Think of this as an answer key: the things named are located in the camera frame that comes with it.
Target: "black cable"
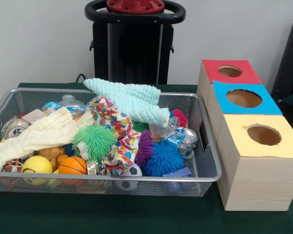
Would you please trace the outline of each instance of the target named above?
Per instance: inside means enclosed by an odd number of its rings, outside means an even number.
[[[86,80],[86,77],[84,76],[84,74],[83,74],[83,73],[80,73],[80,74],[77,76],[75,83],[78,83],[80,77],[84,78],[84,81]]]

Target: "yellow lid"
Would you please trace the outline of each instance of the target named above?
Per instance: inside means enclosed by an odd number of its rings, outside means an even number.
[[[283,116],[224,115],[240,156],[293,158],[293,129]]]

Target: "red lid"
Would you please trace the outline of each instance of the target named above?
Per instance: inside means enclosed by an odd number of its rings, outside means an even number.
[[[162,12],[165,4],[161,0],[107,0],[107,8],[127,14],[151,14]]]
[[[202,60],[210,83],[261,84],[247,60]]]

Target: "wooden cube box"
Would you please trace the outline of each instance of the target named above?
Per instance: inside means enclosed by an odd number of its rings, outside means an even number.
[[[224,115],[217,148],[226,211],[286,211],[293,198],[293,129],[283,116]]]
[[[261,84],[259,77],[247,60],[202,60],[197,95],[208,104],[213,81],[234,84]]]
[[[227,84],[214,81],[207,112],[217,142],[223,114],[282,115],[261,84]]]

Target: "green tablecloth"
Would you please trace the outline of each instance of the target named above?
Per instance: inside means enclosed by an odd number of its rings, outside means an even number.
[[[82,84],[21,83],[19,87],[84,88]],[[158,86],[196,92],[195,85]],[[217,184],[202,198],[0,193],[0,233],[292,234],[287,212],[225,212]]]

